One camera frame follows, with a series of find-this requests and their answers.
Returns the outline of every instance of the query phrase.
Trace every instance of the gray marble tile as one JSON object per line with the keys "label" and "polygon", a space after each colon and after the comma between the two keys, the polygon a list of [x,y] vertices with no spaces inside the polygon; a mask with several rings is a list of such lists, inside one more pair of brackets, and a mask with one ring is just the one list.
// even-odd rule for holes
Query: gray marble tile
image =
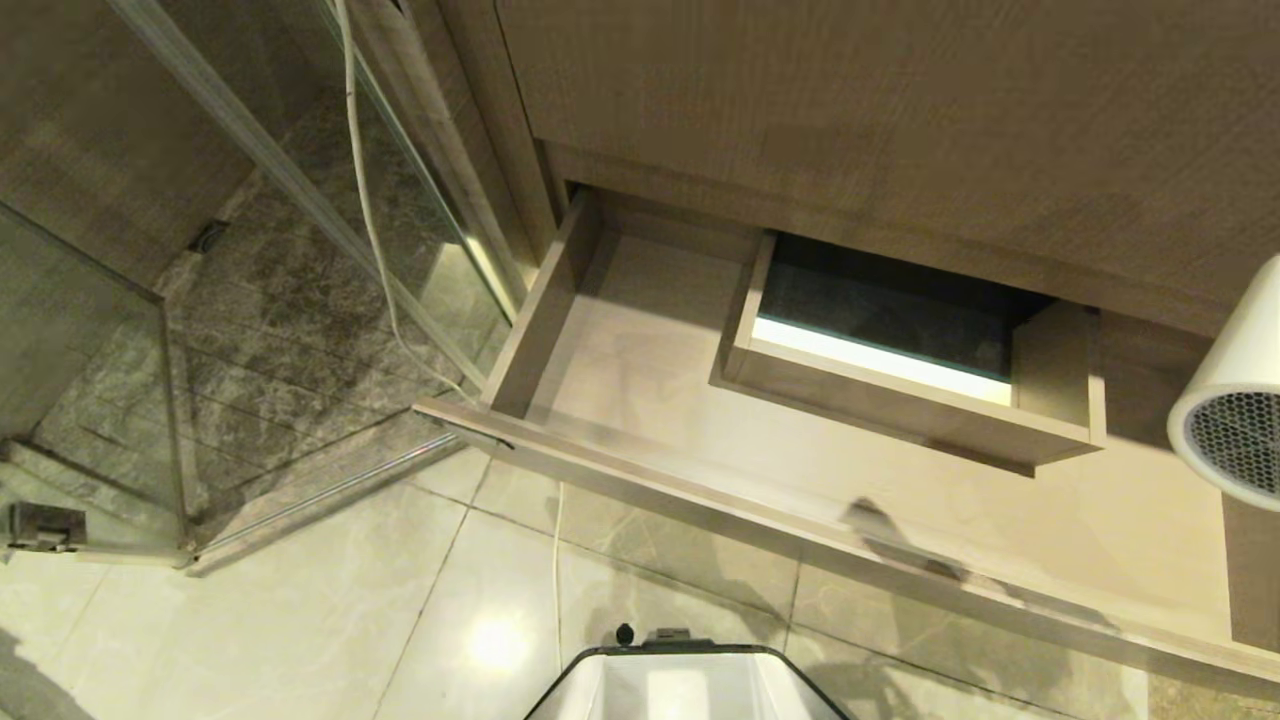
{"label": "gray marble tile", "polygon": [[196,395],[303,434],[329,434],[320,425],[330,416],[343,419],[338,415],[340,404],[337,400],[241,365],[191,352],[188,368],[191,389]]}
{"label": "gray marble tile", "polygon": [[462,379],[462,372],[406,318],[402,318],[401,322],[401,334],[404,337],[404,342],[410,346],[410,350],[413,351],[413,356],[406,352],[396,341],[390,329],[387,332],[366,332],[364,334],[365,342],[353,348],[353,355],[370,368],[417,380],[424,386],[433,386],[433,388],[439,386],[439,380],[435,375],[424,370],[420,361],[454,382]]}
{"label": "gray marble tile", "polygon": [[559,483],[556,479],[494,460],[476,493],[475,506],[552,534],[558,498]]}
{"label": "gray marble tile", "polygon": [[122,323],[93,355],[77,384],[120,406],[137,404],[163,380],[159,323]]}
{"label": "gray marble tile", "polygon": [[704,528],[570,486],[561,537],[783,619],[791,612],[796,560]]}
{"label": "gray marble tile", "polygon": [[4,442],[3,454],[10,465],[79,501],[81,507],[91,515],[90,525],[105,514],[147,534],[172,538],[170,544],[177,544],[182,536],[179,518],[183,509],[178,503],[175,492],[156,498],[150,493],[143,495],[114,483],[105,483],[101,478],[88,475],[45,452],[14,441]]}
{"label": "gray marble tile", "polygon": [[467,514],[376,720],[524,717],[558,673],[550,560],[549,537]]}
{"label": "gray marble tile", "polygon": [[193,452],[196,471],[211,492],[239,487],[266,471],[207,445],[193,443]]}
{"label": "gray marble tile", "polygon": [[[264,471],[244,484],[218,492],[210,502],[209,521],[234,516],[236,523],[251,523],[255,519],[252,507],[246,505],[251,501],[265,495],[285,497],[294,493],[292,489],[284,492],[291,486],[300,486],[301,489],[294,495],[297,500],[302,500],[307,493],[320,492],[402,457],[435,441],[443,432],[438,421],[413,413],[393,415],[376,425],[317,447],[280,468]],[[442,450],[442,455],[448,455],[448,450],[456,450],[456,446]]]}
{"label": "gray marble tile", "polygon": [[259,288],[232,282],[224,275],[200,273],[191,290],[174,304],[172,318],[178,328],[201,323],[257,328],[273,302],[273,297]]}
{"label": "gray marble tile", "polygon": [[389,415],[412,406],[424,395],[435,395],[443,389],[444,386],[438,382],[411,380],[370,368],[340,397],[352,405]]}
{"label": "gray marble tile", "polygon": [[687,628],[718,643],[782,650],[786,624],[754,607],[567,543],[559,564],[562,664],[589,647],[616,644],[622,623],[639,639],[658,628]]}
{"label": "gray marble tile", "polygon": [[174,530],[175,523],[157,530],[155,527],[119,518],[63,492],[56,484],[47,483],[17,465],[0,462],[0,502],[9,505],[19,500],[83,510],[90,542],[97,547],[155,551],[157,547],[175,547],[179,542]]}
{"label": "gray marble tile", "polygon": [[315,228],[305,234],[269,236],[257,243],[247,260],[236,264],[229,278],[274,297],[284,297],[323,282],[338,252]]}
{"label": "gray marble tile", "polygon": [[792,628],[787,657],[858,720],[1060,719],[1061,715],[876,655],[805,628]]}
{"label": "gray marble tile", "polygon": [[1075,717],[1140,720],[1147,715],[1142,670],[809,565],[800,570],[792,621]]}
{"label": "gray marble tile", "polygon": [[196,441],[259,468],[276,468],[314,438],[207,398],[196,398],[192,409]]}
{"label": "gray marble tile", "polygon": [[73,386],[37,425],[32,443],[142,497],[175,506],[178,462],[168,424]]}
{"label": "gray marble tile", "polygon": [[389,416],[385,411],[369,410],[349,402],[329,398],[329,402],[311,418],[303,418],[298,432],[329,445],[365,428],[378,424]]}
{"label": "gray marble tile", "polygon": [[489,469],[489,456],[474,447],[415,469],[406,480],[419,488],[470,505]]}
{"label": "gray marble tile", "polygon": [[97,720],[371,717],[463,512],[392,487],[207,578],[113,568],[47,671]]}
{"label": "gray marble tile", "polygon": [[[1275,697],[1280,698],[1280,688]],[[1151,720],[1275,720],[1280,700],[1258,700],[1183,683],[1162,675],[1151,676]]]}

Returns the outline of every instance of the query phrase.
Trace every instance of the wooden cabinet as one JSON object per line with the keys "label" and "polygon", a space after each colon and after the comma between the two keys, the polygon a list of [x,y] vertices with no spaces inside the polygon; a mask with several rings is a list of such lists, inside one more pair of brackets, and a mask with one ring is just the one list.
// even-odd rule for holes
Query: wooden cabinet
{"label": "wooden cabinet", "polygon": [[1170,454],[1106,438],[1029,478],[713,382],[765,237],[581,188],[479,406],[416,409],[517,465],[1020,632],[1280,680],[1230,639],[1221,496]]}
{"label": "wooden cabinet", "polygon": [[1280,251],[1280,6],[507,0],[556,181],[1213,334]]}

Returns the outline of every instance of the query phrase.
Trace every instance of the marble floor tile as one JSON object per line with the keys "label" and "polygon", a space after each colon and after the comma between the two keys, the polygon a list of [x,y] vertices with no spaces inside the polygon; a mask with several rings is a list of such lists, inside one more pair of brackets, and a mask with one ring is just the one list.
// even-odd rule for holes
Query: marble floor tile
{"label": "marble floor tile", "polygon": [[792,621],[1083,720],[1143,720],[1147,674],[804,565]]}
{"label": "marble floor tile", "polygon": [[799,562],[570,487],[561,537],[786,619]]}
{"label": "marble floor tile", "polygon": [[552,534],[558,498],[559,482],[556,479],[494,460],[476,493],[475,506]]}
{"label": "marble floor tile", "polygon": [[1183,683],[1162,675],[1151,676],[1151,720],[1276,720],[1280,717],[1280,687],[1275,700],[1258,700]]}
{"label": "marble floor tile", "polygon": [[413,470],[404,479],[425,491],[471,505],[489,469],[489,456],[467,447],[444,460]]}
{"label": "marble floor tile", "polygon": [[106,575],[74,556],[17,552],[0,564],[0,655],[47,666]]}
{"label": "marble floor tile", "polygon": [[113,568],[52,676],[97,720],[371,717],[463,514],[396,486],[209,578]]}
{"label": "marble floor tile", "polygon": [[201,397],[306,433],[335,400],[210,355],[188,352],[191,391]]}
{"label": "marble floor tile", "polygon": [[806,628],[792,626],[786,655],[856,720],[1062,717]]}
{"label": "marble floor tile", "polygon": [[467,514],[378,720],[524,717],[558,673],[550,561],[549,537]]}
{"label": "marble floor tile", "polygon": [[786,623],[754,607],[568,543],[561,544],[559,565],[563,665],[589,647],[616,644],[622,623],[636,642],[658,628],[687,628],[718,643],[782,650]]}
{"label": "marble floor tile", "polygon": [[316,446],[312,437],[214,400],[197,398],[192,410],[197,442],[259,468],[278,468]]}

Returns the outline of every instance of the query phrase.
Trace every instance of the white cable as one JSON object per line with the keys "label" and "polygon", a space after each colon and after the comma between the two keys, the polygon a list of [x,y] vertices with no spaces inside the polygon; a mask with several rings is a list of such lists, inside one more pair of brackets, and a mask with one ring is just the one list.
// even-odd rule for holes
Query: white cable
{"label": "white cable", "polygon": [[552,534],[552,607],[556,611],[556,670],[563,670],[563,648],[559,639],[559,528],[564,518],[564,480],[559,482],[559,498],[556,501],[556,532]]}
{"label": "white cable", "polygon": [[334,0],[335,9],[338,10],[338,27],[342,29],[342,55],[346,70],[346,87],[347,87],[347,127],[351,131],[351,158],[356,165],[356,187],[360,191],[360,211],[365,219],[365,231],[369,232],[369,245],[374,249],[374,260],[378,261],[378,275],[383,283],[383,292],[387,295],[387,306],[390,311],[392,319],[392,334],[396,336],[396,342],[413,359],[417,365],[426,370],[433,378],[440,380],[442,383],[449,386],[454,392],[462,396],[462,400],[475,405],[475,398],[462,389],[462,386],[444,377],[439,370],[431,366],[430,363],[424,360],[413,351],[404,337],[399,332],[399,318],[396,316],[396,296],[392,293],[390,279],[387,274],[387,260],[383,258],[383,243],[378,237],[378,229],[374,227],[374,211],[372,204],[369,200],[369,183],[365,178],[365,146],[360,141],[360,115],[356,111],[356,44],[351,36],[351,18],[347,15],[347,0]]}

